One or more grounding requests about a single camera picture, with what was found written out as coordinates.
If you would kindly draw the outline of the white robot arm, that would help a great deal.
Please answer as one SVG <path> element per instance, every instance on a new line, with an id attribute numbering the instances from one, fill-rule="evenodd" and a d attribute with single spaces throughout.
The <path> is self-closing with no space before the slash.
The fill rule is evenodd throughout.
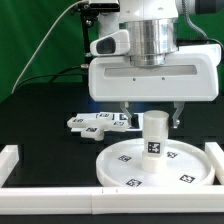
<path id="1" fill-rule="evenodd" d="M 99 14 L 99 38 L 91 43 L 89 91 L 96 101 L 172 102 L 172 123 L 187 101 L 212 101 L 218 95 L 221 44 L 195 25 L 196 40 L 177 38 L 180 14 L 218 11 L 224 0 L 89 0 Z"/>

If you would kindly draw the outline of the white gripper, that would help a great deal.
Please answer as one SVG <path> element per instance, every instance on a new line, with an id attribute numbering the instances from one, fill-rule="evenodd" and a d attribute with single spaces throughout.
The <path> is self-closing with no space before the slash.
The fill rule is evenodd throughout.
<path id="1" fill-rule="evenodd" d="M 96 101 L 121 102 L 130 127 L 134 113 L 128 102 L 183 101 L 174 103 L 172 127 L 177 129 L 184 102 L 217 97 L 220 61 L 217 44 L 182 46 L 162 66 L 135 67 L 126 56 L 98 57 L 89 67 L 89 92 Z"/>

